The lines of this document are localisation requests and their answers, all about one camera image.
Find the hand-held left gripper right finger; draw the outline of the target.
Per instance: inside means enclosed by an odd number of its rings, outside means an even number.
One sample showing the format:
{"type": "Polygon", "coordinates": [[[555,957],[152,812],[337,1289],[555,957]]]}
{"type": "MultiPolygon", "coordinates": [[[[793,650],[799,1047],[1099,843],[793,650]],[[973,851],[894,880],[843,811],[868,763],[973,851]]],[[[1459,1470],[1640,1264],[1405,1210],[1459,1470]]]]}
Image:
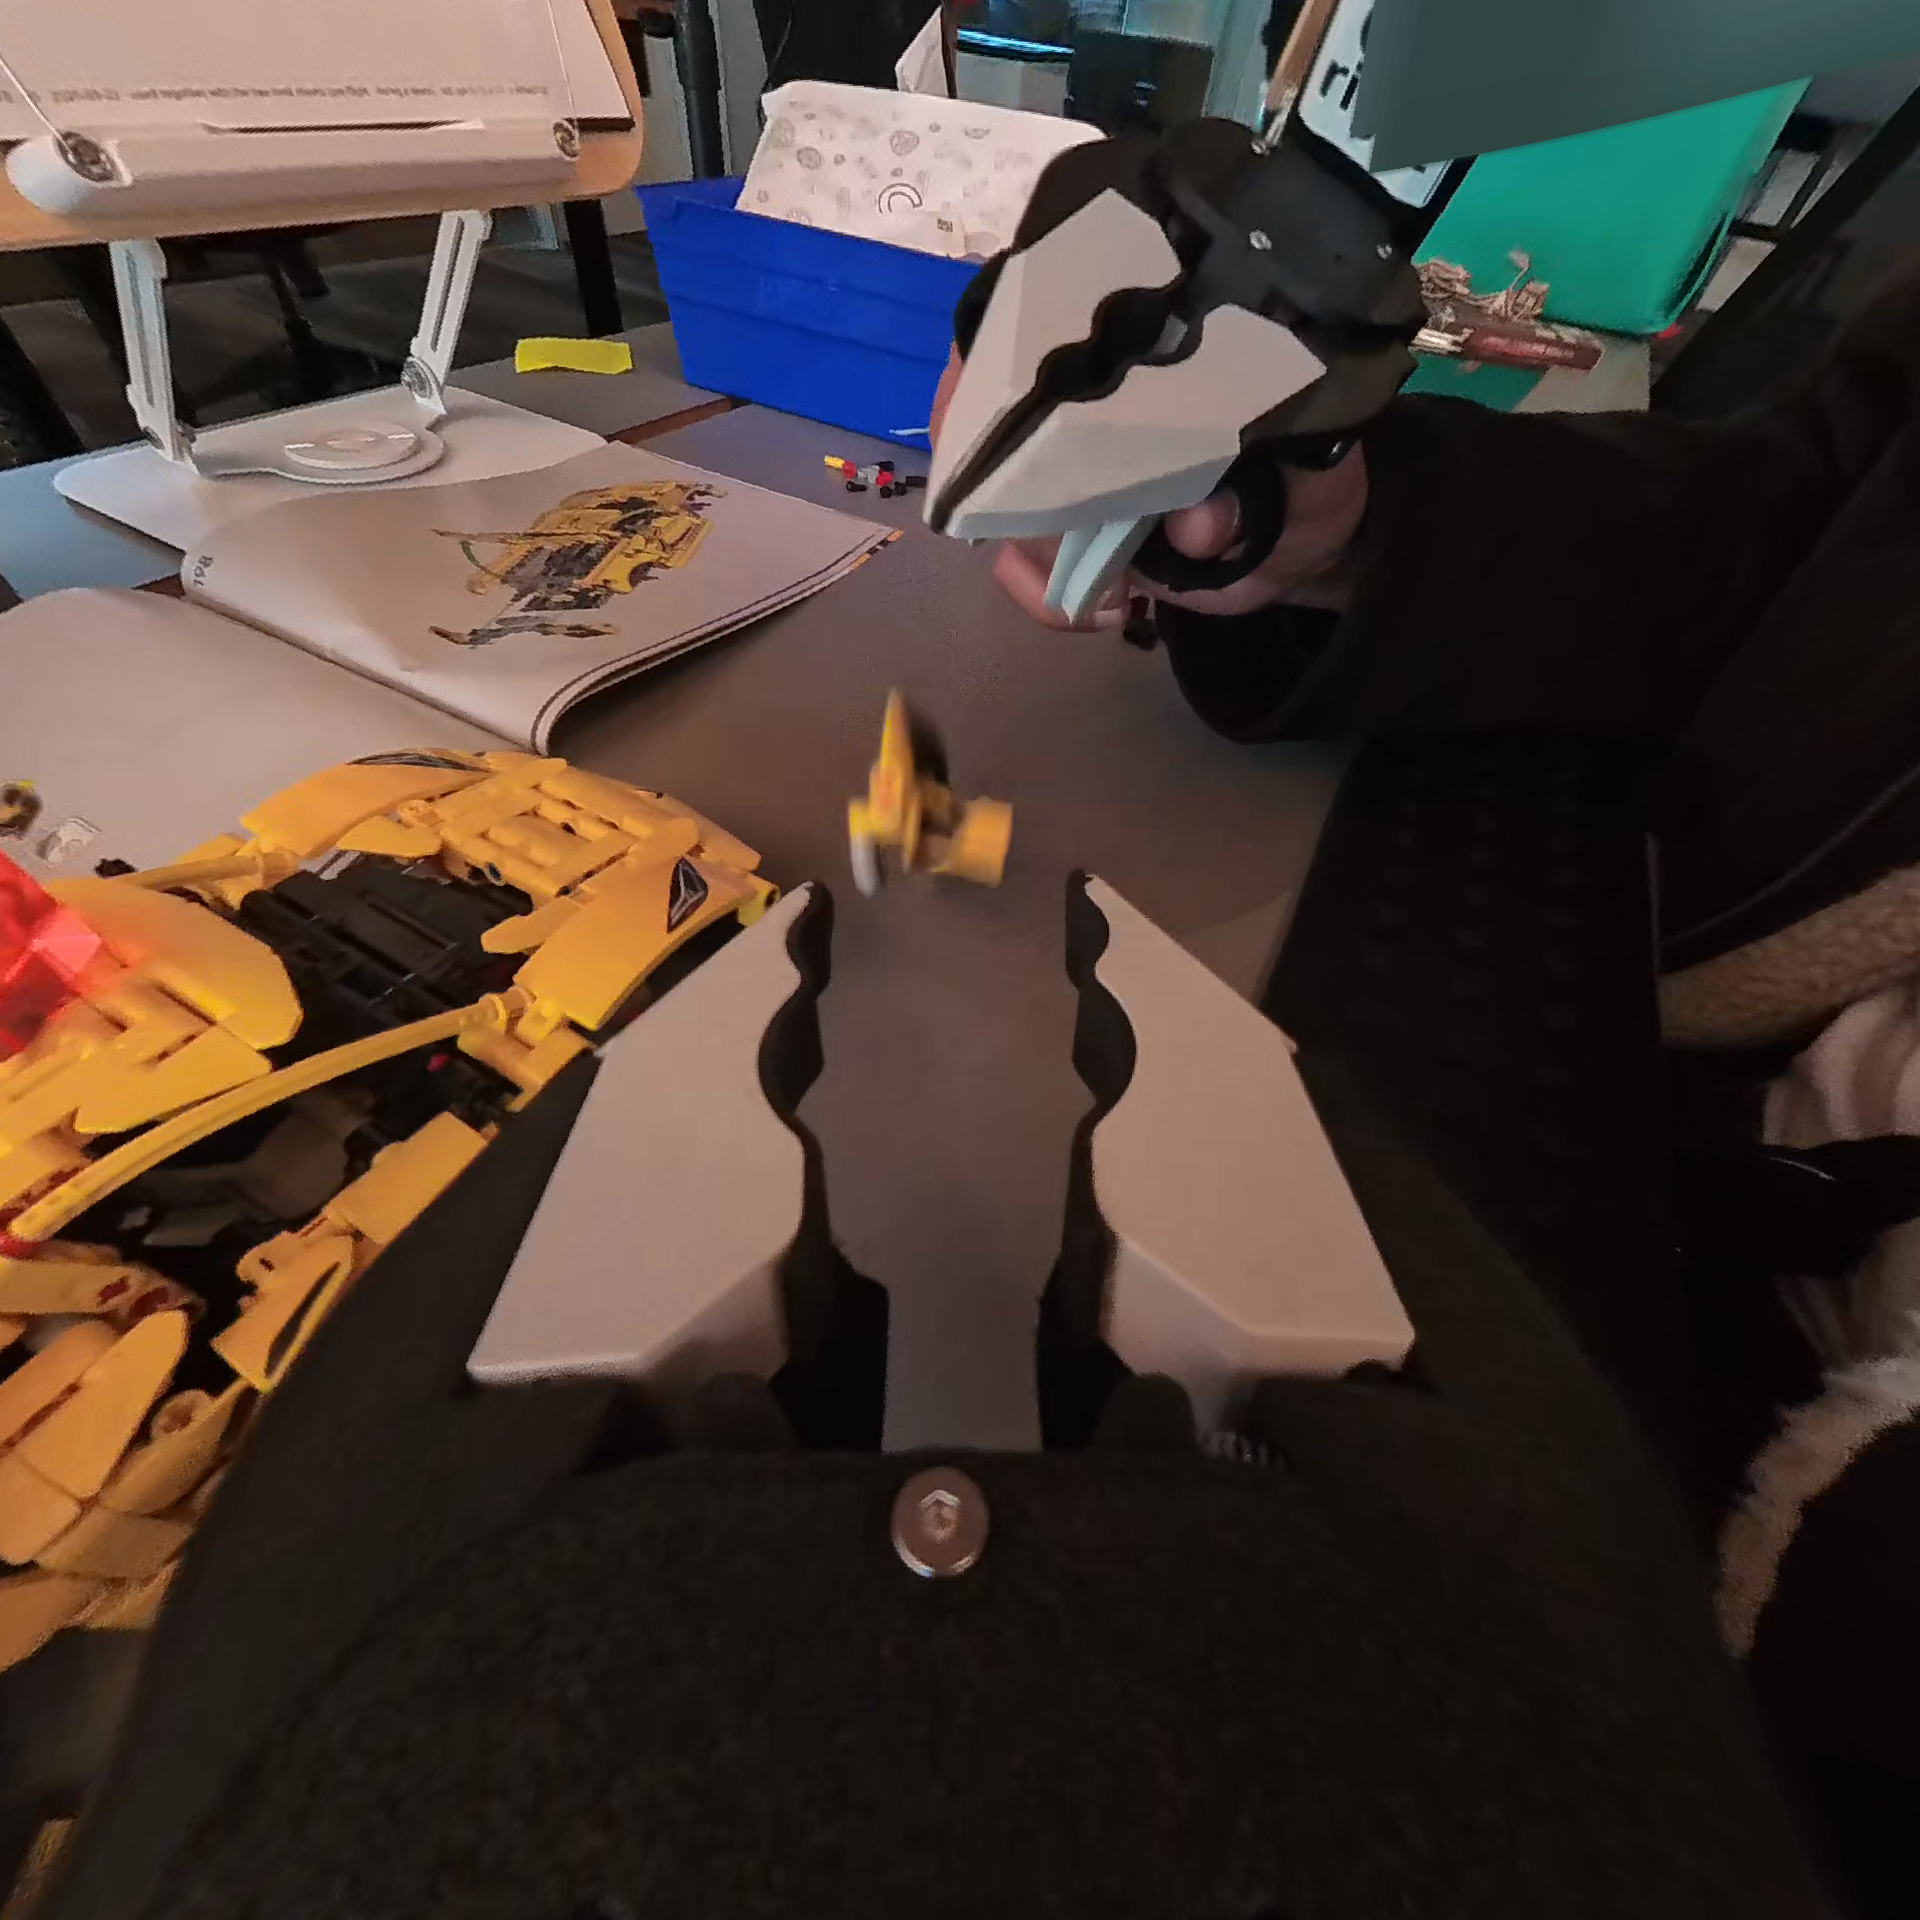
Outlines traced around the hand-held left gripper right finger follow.
{"type": "Polygon", "coordinates": [[[1040,1294],[1039,1388],[1181,1391],[1398,1370],[1412,1349],[1289,1039],[1096,875],[1064,884],[1089,1093],[1040,1294]]]}

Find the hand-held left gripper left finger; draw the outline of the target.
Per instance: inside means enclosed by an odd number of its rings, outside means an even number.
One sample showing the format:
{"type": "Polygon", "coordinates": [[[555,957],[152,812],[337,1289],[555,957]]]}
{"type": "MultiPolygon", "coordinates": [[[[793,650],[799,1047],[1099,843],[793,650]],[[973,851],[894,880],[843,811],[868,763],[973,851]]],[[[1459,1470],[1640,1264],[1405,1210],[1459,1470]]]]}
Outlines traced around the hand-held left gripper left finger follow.
{"type": "Polygon", "coordinates": [[[837,903],[795,884],[600,1047],[467,1360],[476,1385],[882,1391],[888,1289],[846,1260],[802,1099],[837,903]]]}

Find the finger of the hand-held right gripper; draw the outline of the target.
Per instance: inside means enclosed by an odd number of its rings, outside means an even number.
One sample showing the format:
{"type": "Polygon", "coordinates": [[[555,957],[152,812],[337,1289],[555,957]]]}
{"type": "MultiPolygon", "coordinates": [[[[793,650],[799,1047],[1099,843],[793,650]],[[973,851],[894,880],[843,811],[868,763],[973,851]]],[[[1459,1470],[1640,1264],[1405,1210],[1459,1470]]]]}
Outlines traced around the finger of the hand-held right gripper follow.
{"type": "Polygon", "coordinates": [[[1205,499],[1243,430],[1300,398],[1326,364],[1287,327],[1213,307],[1184,352],[1123,371],[1113,395],[1067,398],[978,477],[927,499],[927,527],[960,543],[1094,533],[1205,499]]]}
{"type": "Polygon", "coordinates": [[[932,407],[932,482],[978,482],[1059,404],[1107,376],[1099,331],[1151,346],[1181,260],[1165,229],[1099,190],[1039,240],[997,256],[953,314],[953,364],[932,407]]]}

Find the yellow black brick assembly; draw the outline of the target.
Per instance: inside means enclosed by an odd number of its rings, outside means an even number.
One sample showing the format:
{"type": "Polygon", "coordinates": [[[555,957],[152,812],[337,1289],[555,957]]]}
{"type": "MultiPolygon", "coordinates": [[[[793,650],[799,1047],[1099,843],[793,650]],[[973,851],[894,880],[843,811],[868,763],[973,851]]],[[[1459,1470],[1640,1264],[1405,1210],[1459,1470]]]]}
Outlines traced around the yellow black brick assembly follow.
{"type": "Polygon", "coordinates": [[[877,898],[894,873],[997,888],[1012,834],[1012,805],[963,799],[948,776],[940,731],[891,689],[864,795],[846,806],[854,893],[877,898]]]}

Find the person's right forearm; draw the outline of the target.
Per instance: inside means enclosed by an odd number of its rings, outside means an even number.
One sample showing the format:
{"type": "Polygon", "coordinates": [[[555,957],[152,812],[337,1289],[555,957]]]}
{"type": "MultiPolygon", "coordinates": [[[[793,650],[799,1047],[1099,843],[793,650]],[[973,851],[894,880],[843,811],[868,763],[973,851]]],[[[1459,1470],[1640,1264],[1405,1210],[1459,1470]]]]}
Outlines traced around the person's right forearm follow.
{"type": "Polygon", "coordinates": [[[1916,382],[1841,364],[1719,422],[1409,398],[1362,443],[1344,601],[1160,604],[1240,745],[1374,731],[1667,738],[1916,587],[1916,382]]]}

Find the person's right hand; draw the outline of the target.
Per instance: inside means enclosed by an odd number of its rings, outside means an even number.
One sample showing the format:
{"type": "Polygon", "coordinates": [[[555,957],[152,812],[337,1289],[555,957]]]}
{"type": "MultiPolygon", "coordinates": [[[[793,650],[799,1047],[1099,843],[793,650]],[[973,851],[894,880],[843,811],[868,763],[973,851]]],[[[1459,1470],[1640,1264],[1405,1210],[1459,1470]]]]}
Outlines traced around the person's right hand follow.
{"type": "Polygon", "coordinates": [[[997,587],[1036,624],[1053,633],[1117,633],[1135,604],[1193,612],[1197,619],[1243,619],[1274,607],[1343,607],[1348,597],[1348,553],[1367,505],[1367,463],[1354,440],[1328,466],[1282,466],[1287,516],[1265,560],[1226,587],[1175,594],[1127,574],[1089,615],[1070,619],[1048,607],[1053,543],[999,543],[991,560],[997,587]]]}

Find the white patterned paper bag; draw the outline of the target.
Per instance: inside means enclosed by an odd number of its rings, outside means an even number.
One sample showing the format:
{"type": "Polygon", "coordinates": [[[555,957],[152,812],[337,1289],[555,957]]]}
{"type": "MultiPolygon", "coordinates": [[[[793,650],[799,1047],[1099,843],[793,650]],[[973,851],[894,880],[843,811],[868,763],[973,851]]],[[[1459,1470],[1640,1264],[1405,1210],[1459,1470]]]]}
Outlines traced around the white patterned paper bag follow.
{"type": "Polygon", "coordinates": [[[739,214],[932,258],[1008,250],[1045,168],[1099,142],[1070,117],[843,83],[787,83],[762,108],[739,214]]]}

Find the brown red toy piece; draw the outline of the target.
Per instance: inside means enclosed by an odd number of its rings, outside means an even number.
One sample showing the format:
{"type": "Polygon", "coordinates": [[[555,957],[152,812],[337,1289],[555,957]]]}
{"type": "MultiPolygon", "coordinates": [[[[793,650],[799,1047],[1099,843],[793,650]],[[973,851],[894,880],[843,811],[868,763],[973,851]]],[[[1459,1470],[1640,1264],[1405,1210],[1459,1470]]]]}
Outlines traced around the brown red toy piece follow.
{"type": "Polygon", "coordinates": [[[1427,320],[1412,334],[1412,352],[1514,371],[1593,371],[1602,360],[1600,336],[1547,320],[1547,282],[1530,274],[1530,256],[1509,251],[1509,260],[1510,274],[1500,291],[1477,291],[1469,269],[1447,258],[1420,260],[1427,320]]]}

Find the blue plastic bin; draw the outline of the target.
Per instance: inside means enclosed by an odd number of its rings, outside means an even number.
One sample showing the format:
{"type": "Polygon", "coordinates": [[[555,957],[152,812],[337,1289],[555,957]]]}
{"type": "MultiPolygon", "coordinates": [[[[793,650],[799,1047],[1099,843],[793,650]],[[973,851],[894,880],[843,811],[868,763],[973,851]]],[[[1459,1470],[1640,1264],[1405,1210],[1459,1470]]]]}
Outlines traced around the blue plastic bin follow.
{"type": "Polygon", "coordinates": [[[740,214],[739,190],[636,188],[685,382],[924,448],[977,265],[740,214]]]}

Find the green plastic bin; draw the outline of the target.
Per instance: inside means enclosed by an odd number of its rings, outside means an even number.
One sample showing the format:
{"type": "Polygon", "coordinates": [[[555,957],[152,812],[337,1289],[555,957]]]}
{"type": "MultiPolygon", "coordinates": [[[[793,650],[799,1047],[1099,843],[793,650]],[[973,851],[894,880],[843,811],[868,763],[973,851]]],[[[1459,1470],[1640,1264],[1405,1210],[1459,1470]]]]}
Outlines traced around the green plastic bin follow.
{"type": "Polygon", "coordinates": [[[1557,324],[1648,339],[1705,279],[1791,108],[1796,78],[1729,102],[1477,158],[1418,260],[1447,260],[1477,294],[1514,256],[1547,283],[1557,324]]]}

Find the yellow brick toy car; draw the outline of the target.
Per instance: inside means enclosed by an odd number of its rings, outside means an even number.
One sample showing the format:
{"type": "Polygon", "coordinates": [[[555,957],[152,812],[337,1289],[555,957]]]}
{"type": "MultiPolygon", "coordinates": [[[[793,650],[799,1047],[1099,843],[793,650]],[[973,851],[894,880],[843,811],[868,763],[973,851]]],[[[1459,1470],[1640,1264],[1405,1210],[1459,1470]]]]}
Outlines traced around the yellow brick toy car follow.
{"type": "Polygon", "coordinates": [[[105,968],[2,1060],[2,1669],[144,1629],[337,1300],[779,903],[677,797],[509,752],[340,760],[43,884],[105,968]]]}

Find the open instruction booklet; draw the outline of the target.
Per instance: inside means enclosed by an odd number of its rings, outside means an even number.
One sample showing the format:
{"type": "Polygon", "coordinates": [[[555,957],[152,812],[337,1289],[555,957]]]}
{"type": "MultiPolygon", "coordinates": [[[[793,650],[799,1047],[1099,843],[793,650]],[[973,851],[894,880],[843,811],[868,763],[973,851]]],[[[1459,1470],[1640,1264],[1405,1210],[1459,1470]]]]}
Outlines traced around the open instruction booklet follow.
{"type": "Polygon", "coordinates": [[[161,866],[337,760],[546,752],[587,699],[802,604],[898,529],[600,440],[238,516],[179,587],[2,615],[2,858],[161,866]]]}

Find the dark fleece-lined jacket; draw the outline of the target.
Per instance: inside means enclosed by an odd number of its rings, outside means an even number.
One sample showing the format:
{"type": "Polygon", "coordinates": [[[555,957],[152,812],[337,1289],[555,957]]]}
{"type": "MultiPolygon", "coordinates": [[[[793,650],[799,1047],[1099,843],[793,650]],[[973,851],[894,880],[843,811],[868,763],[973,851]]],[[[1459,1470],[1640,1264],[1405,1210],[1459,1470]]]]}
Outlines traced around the dark fleece-lined jacket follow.
{"type": "Polygon", "coordinates": [[[1661,767],[1664,1039],[1805,1039],[1916,976],[1916,274],[1714,426],[1705,675],[1661,767]]]}

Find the red transparent block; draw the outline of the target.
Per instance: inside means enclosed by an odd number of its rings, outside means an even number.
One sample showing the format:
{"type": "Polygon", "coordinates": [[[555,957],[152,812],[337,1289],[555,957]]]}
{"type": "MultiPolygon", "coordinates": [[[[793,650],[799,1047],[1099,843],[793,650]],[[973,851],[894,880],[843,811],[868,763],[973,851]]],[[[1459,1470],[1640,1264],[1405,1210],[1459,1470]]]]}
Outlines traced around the red transparent block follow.
{"type": "Polygon", "coordinates": [[[105,968],[105,939],[2,855],[2,1060],[37,1041],[105,968]]]}

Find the white sheet on stand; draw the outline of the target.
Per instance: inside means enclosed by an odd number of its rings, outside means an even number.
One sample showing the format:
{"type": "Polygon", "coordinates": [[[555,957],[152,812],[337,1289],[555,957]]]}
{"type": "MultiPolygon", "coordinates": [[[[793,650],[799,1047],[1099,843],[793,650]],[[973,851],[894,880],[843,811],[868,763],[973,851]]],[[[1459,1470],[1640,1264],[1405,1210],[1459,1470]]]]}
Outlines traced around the white sheet on stand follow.
{"type": "Polygon", "coordinates": [[[2,142],[488,117],[633,120],[587,5],[2,5],[2,142]]]}

